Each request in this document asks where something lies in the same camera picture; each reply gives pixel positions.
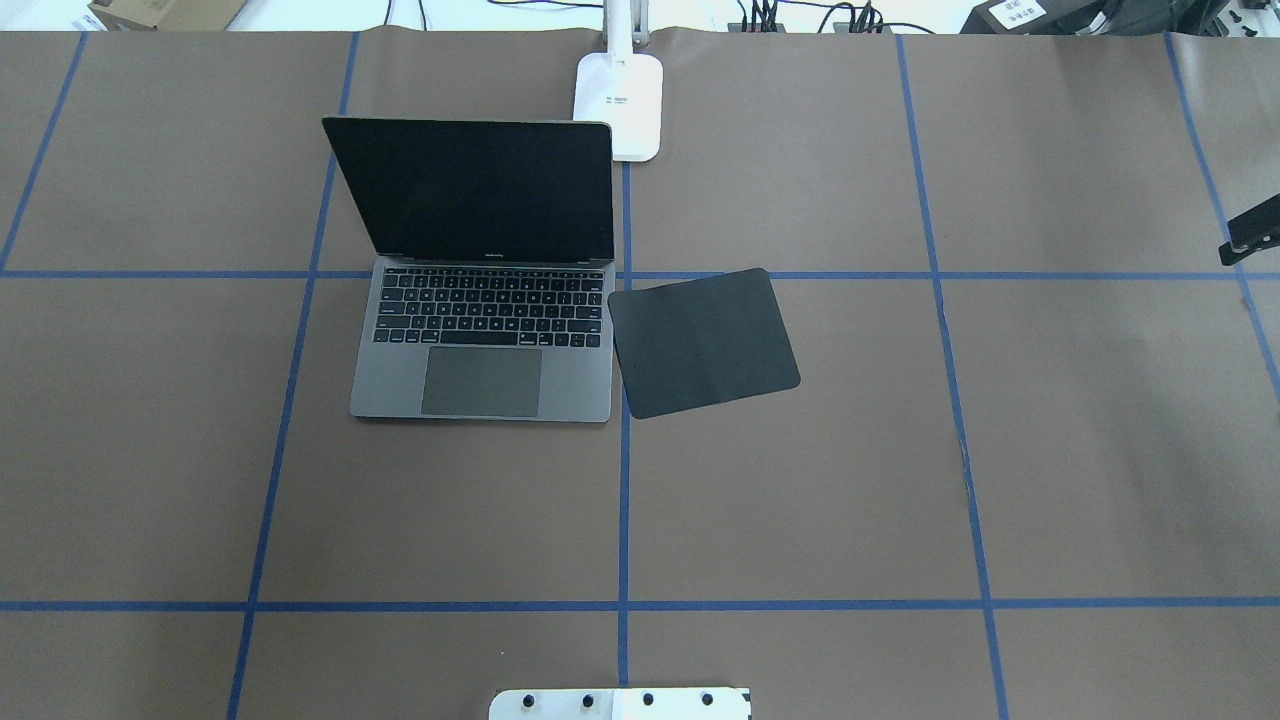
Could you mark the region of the silver laptop black keyboard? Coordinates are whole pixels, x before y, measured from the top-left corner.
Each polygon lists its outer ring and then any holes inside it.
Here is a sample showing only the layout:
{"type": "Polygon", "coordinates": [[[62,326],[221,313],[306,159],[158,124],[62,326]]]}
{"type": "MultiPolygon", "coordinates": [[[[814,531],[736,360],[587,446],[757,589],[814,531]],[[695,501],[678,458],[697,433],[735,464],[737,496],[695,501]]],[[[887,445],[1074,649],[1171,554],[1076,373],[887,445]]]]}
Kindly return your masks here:
{"type": "Polygon", "coordinates": [[[376,255],[349,413],[603,423],[609,126],[325,117],[376,255]]]}

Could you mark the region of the white desk lamp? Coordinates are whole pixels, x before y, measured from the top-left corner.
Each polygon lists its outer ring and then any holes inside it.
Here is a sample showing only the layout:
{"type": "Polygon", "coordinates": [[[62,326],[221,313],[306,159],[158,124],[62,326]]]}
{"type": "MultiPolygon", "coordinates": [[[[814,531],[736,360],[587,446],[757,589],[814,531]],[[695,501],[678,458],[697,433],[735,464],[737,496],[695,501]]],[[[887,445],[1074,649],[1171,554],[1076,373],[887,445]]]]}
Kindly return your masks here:
{"type": "Polygon", "coordinates": [[[608,126],[616,161],[650,161],[660,151],[664,68],[641,51],[652,36],[649,5],[604,1],[604,49],[576,68],[572,120],[608,126]]]}

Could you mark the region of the cardboard box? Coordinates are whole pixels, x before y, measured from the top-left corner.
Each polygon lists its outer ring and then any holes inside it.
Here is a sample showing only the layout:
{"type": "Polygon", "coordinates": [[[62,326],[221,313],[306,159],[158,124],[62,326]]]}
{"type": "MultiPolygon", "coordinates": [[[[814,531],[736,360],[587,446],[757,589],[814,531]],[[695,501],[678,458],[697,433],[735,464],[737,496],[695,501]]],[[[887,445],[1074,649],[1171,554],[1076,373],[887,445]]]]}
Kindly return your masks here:
{"type": "Polygon", "coordinates": [[[216,32],[227,29],[247,1],[90,1],[109,31],[216,32]]]}

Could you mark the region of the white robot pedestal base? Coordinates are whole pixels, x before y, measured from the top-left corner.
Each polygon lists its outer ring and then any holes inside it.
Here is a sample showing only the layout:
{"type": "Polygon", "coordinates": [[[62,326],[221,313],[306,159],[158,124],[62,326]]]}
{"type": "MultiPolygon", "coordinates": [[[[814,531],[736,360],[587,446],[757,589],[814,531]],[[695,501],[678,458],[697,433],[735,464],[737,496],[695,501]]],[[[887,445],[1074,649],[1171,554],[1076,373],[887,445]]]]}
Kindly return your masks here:
{"type": "Polygon", "coordinates": [[[489,719],[751,719],[750,691],[733,687],[508,689],[489,719]]]}

